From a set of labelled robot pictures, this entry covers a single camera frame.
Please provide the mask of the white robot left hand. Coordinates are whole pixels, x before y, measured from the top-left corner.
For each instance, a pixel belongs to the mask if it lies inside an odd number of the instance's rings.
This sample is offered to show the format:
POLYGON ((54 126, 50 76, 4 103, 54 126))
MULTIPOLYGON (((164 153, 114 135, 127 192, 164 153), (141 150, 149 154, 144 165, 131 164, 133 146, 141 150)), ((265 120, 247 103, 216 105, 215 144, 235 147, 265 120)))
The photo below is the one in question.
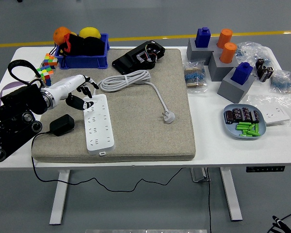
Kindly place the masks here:
POLYGON ((86 83, 90 83, 95 89, 99 89, 95 81, 85 75, 67 77, 50 87, 42 88, 41 94, 47 103, 48 110, 55 108, 60 100, 65 100, 68 106, 77 110, 83 111, 91 107, 94 104, 92 101, 86 102, 71 94, 74 90, 77 90, 87 95, 89 98, 92 98, 92 94, 86 83))

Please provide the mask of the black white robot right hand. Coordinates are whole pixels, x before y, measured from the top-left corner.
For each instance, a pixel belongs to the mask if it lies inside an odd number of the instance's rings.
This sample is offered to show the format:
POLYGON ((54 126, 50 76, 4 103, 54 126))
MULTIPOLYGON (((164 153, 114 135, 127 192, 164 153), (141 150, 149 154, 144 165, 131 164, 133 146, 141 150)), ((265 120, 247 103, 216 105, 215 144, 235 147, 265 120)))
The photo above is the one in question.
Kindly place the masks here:
POLYGON ((291 229, 278 217, 272 216, 273 220, 273 227, 270 229, 273 233, 291 233, 291 229))

